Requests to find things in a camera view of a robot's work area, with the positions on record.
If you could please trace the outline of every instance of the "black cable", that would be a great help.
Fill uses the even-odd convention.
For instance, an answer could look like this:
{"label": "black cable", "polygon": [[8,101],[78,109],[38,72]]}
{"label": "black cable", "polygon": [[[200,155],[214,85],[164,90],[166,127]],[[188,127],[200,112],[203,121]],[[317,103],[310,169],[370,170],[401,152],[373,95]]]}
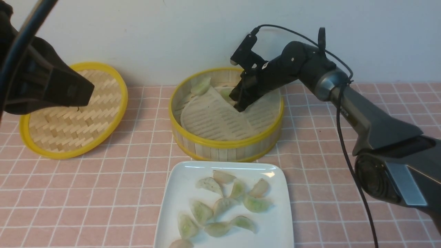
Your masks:
{"label": "black cable", "polygon": [[58,0],[39,0],[9,48],[0,73],[0,120],[15,73],[26,54],[28,46],[33,41],[35,34],[57,1]]}
{"label": "black cable", "polygon": [[363,200],[363,204],[366,209],[367,218],[369,219],[370,228],[372,230],[372,236],[374,237],[374,246],[375,246],[375,248],[378,248],[378,239],[377,239],[377,232],[375,231],[374,220],[372,219],[372,214],[370,212],[369,205],[367,204],[366,197],[364,196],[364,192],[361,188],[361,183],[358,180],[357,176],[355,176],[354,169],[352,168],[351,161],[349,160],[349,155],[348,155],[348,152],[346,151],[346,146],[345,146],[344,140],[343,140],[343,133],[341,131],[341,124],[340,124],[341,99],[343,98],[343,91],[346,89],[346,87],[348,85],[349,84],[344,84],[340,88],[340,92],[338,93],[338,100],[337,100],[337,106],[336,106],[337,107],[337,132],[338,132],[338,137],[340,139],[341,148],[343,149],[344,159],[346,160],[346,163],[348,164],[352,178],[354,179],[354,182],[357,185],[357,189],[360,193],[361,199]]}
{"label": "black cable", "polygon": [[[275,27],[275,28],[279,28],[279,29],[288,31],[290,33],[293,33],[295,35],[298,35],[298,36],[302,37],[303,39],[309,41],[310,43],[312,43],[312,44],[314,44],[315,46],[318,47],[318,44],[315,43],[313,40],[309,39],[308,37],[306,37],[306,36],[304,36],[304,35],[302,35],[300,33],[297,33],[295,31],[292,31],[290,29],[287,29],[285,27],[282,27],[282,26],[271,25],[271,24],[264,24],[264,25],[260,25],[260,26],[256,27],[251,33],[255,35],[255,34],[257,34],[257,32],[259,31],[259,29],[261,27],[265,27],[265,26],[267,26],[267,27]],[[344,144],[343,133],[341,131],[341,124],[340,124],[340,109],[341,109],[341,100],[343,99],[343,92],[346,89],[346,87],[349,86],[349,84],[351,84],[351,82],[352,82],[351,79],[352,79],[352,76],[354,75],[354,73],[352,72],[351,68],[349,68],[349,66],[346,65],[340,58],[338,58],[337,56],[335,56],[334,54],[332,54],[328,50],[325,50],[325,52],[327,54],[331,55],[333,58],[335,58],[338,62],[340,62],[340,64],[342,64],[349,71],[348,82],[345,83],[340,88],[340,92],[338,93],[338,100],[337,100],[337,106],[336,106],[336,108],[337,108],[337,115],[336,115],[336,118],[337,118],[337,120],[336,120],[336,122],[337,122],[337,124],[336,124],[337,125],[337,132],[338,132],[338,136],[339,136],[339,139],[340,139],[341,148],[343,150],[344,159],[346,160],[346,163],[348,164],[349,171],[351,172],[352,178],[354,179],[355,185],[357,186],[357,189],[358,189],[358,191],[360,193],[361,199],[363,200],[364,207],[366,209],[367,217],[368,217],[369,223],[370,223],[370,228],[372,230],[372,236],[374,238],[374,246],[375,246],[375,248],[378,248],[377,232],[375,231],[375,226],[374,226],[374,221],[372,219],[372,214],[370,212],[369,205],[367,204],[366,197],[364,196],[364,192],[362,190],[360,181],[358,180],[357,176],[355,175],[354,169],[352,168],[351,160],[349,159],[349,155],[348,155],[348,152],[346,151],[346,146]]]}
{"label": "black cable", "polygon": [[[260,26],[256,27],[256,28],[253,30],[253,32],[255,32],[255,34],[256,34],[256,33],[259,31],[259,29],[260,29],[261,27],[266,27],[266,26],[267,26],[267,27],[275,27],[275,28],[282,29],[282,30],[288,31],[288,32],[290,32],[290,33],[293,33],[293,34],[295,34],[295,35],[297,35],[297,36],[300,36],[300,37],[302,37],[303,39],[309,41],[309,42],[312,43],[314,46],[317,46],[317,47],[318,47],[318,44],[317,44],[317,43],[315,43],[313,40],[309,39],[308,37],[304,36],[303,34],[297,33],[297,32],[295,32],[295,31],[292,31],[291,29],[287,29],[286,27],[282,27],[282,26],[278,26],[278,25],[271,25],[271,24],[260,25]],[[352,79],[352,76],[354,75],[354,73],[353,73],[352,70],[349,68],[349,66],[348,66],[346,63],[344,63],[339,57],[337,57],[337,56],[335,56],[333,53],[331,53],[330,51],[328,51],[328,50],[325,49],[325,52],[326,52],[327,54],[331,55],[331,56],[332,56],[334,59],[336,59],[340,64],[342,64],[342,65],[346,68],[346,70],[349,71],[349,80],[351,80],[351,79]]]}

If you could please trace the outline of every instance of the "white plate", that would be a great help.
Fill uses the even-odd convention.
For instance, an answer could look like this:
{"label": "white plate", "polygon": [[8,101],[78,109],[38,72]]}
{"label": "white plate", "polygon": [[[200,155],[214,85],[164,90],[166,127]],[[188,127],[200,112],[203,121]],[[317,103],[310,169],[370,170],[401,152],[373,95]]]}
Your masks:
{"label": "white plate", "polygon": [[[180,212],[193,215],[190,200],[196,199],[212,207],[220,195],[204,189],[196,189],[196,182],[204,177],[212,177],[218,169],[244,181],[248,190],[261,178],[270,184],[266,198],[274,204],[267,212],[257,214],[248,211],[243,204],[233,207],[219,221],[229,221],[238,215],[253,220],[258,232],[235,227],[220,238],[210,237],[203,231],[192,238],[195,248],[268,248],[294,247],[291,204],[288,186],[282,170],[274,165],[259,163],[203,162],[188,161],[177,164],[168,179],[168,183],[159,213],[153,248],[169,248],[170,244],[180,239],[178,215]],[[224,185],[224,194],[229,196],[232,184]]]}

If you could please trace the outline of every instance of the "white wall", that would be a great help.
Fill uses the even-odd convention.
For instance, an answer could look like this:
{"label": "white wall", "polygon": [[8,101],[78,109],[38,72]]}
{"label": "white wall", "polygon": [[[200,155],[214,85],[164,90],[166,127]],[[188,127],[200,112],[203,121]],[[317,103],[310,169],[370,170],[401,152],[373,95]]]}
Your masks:
{"label": "white wall", "polygon": [[[6,0],[19,28],[36,0]],[[176,85],[229,66],[244,35],[264,23],[316,40],[362,82],[441,81],[440,0],[60,0],[38,33],[68,63],[114,66],[127,83]],[[279,55],[297,37],[261,30],[254,51]]]}

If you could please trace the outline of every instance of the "robotic arm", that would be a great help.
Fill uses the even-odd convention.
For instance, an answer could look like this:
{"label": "robotic arm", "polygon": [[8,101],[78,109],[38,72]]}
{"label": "robotic arm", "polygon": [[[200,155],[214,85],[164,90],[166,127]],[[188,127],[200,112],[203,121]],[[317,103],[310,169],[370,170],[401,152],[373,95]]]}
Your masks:
{"label": "robotic arm", "polygon": [[12,7],[0,0],[0,120],[3,111],[24,115],[39,109],[89,104],[94,85],[67,66],[54,48],[35,37],[56,0],[40,0],[18,32]]}
{"label": "robotic arm", "polygon": [[237,101],[235,108],[244,111],[266,93],[299,79],[319,100],[340,106],[357,132],[352,155],[357,156],[355,175],[363,190],[378,200],[427,213],[441,232],[441,141],[392,118],[346,87],[350,78],[326,57],[324,28],[319,30],[317,47],[292,41],[271,61],[251,51],[259,28],[231,57],[233,65],[244,69],[230,94]]}

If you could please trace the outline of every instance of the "yellow rim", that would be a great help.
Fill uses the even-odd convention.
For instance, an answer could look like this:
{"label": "yellow rim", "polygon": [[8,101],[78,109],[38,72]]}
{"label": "yellow rim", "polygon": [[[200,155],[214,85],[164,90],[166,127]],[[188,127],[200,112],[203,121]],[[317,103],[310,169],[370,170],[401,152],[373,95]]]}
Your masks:
{"label": "yellow rim", "polygon": [[[249,158],[245,158],[245,159],[241,159],[241,160],[237,160],[237,161],[229,161],[229,162],[239,162],[239,163],[246,163],[246,162],[253,162],[254,160],[258,160],[259,158],[265,156],[267,153],[269,153],[269,151],[271,151],[274,146],[277,144],[277,141],[279,140],[281,135],[281,132],[279,132],[279,134],[277,135],[277,139],[276,141],[274,141],[266,150],[264,150],[263,152],[254,155],[253,157],[249,157]],[[200,161],[211,161],[207,158],[203,158],[201,156],[198,156],[194,153],[192,153],[191,151],[189,151],[187,148],[185,148],[183,145],[181,145],[181,143],[178,140],[175,140],[176,144],[179,146],[179,148],[181,148],[181,150],[187,154],[190,158],[192,159],[196,159],[196,160],[200,160]]]}
{"label": "yellow rim", "polygon": [[283,102],[283,98],[281,98],[280,100],[280,111],[279,111],[279,116],[277,117],[277,121],[274,122],[270,127],[268,127],[264,132],[262,132],[259,135],[256,135],[254,137],[251,138],[247,138],[247,139],[242,139],[242,140],[235,140],[235,141],[216,141],[216,140],[209,140],[209,139],[204,139],[201,138],[199,136],[196,136],[192,133],[187,132],[187,130],[185,130],[183,127],[181,127],[181,125],[179,125],[179,123],[176,121],[175,116],[173,115],[173,110],[172,110],[172,99],[175,98],[175,94],[177,92],[177,90],[183,85],[185,84],[187,81],[189,81],[190,79],[197,77],[201,74],[207,73],[207,72],[212,72],[212,71],[222,71],[222,70],[232,70],[232,71],[242,71],[242,69],[239,68],[229,68],[229,67],[225,67],[225,68],[215,68],[215,69],[209,69],[206,71],[202,71],[199,73],[196,73],[188,78],[186,78],[184,81],[182,81],[175,89],[175,91],[173,92],[173,95],[170,98],[170,101],[168,103],[168,115],[170,116],[170,121],[173,125],[173,127],[185,138],[187,138],[188,140],[206,146],[206,147],[212,147],[212,148],[218,148],[218,149],[234,149],[234,148],[240,148],[240,147],[246,147],[249,145],[252,145],[254,143],[260,142],[261,140],[267,138],[268,136],[270,136],[272,133],[274,133],[277,130],[278,125],[280,124],[280,122],[282,121],[282,117],[283,117],[283,110],[284,110],[284,102]]}
{"label": "yellow rim", "polygon": [[84,63],[78,63],[78,64],[71,65],[71,68],[75,71],[82,71],[82,70],[104,71],[104,72],[107,72],[108,74],[110,74],[113,78],[115,78],[121,88],[120,111],[117,113],[113,122],[110,123],[109,127],[105,130],[105,132],[101,136],[99,136],[98,138],[93,140],[91,143],[89,143],[85,147],[82,147],[82,148],[74,150],[74,151],[62,152],[62,153],[46,151],[44,149],[41,149],[37,145],[35,145],[35,143],[33,142],[32,138],[30,136],[30,133],[29,133],[30,114],[21,116],[19,128],[20,128],[20,136],[22,137],[23,142],[33,152],[35,152],[45,158],[69,159],[69,158],[74,158],[74,157],[83,155],[84,153],[94,149],[99,144],[103,143],[103,141],[105,141],[112,134],[112,132],[116,129],[118,124],[121,122],[121,120],[124,116],[124,113],[126,111],[126,108],[127,108],[128,93],[127,93],[126,83],[124,82],[121,75],[113,67],[111,67],[107,64],[98,63],[98,62],[84,62]]}

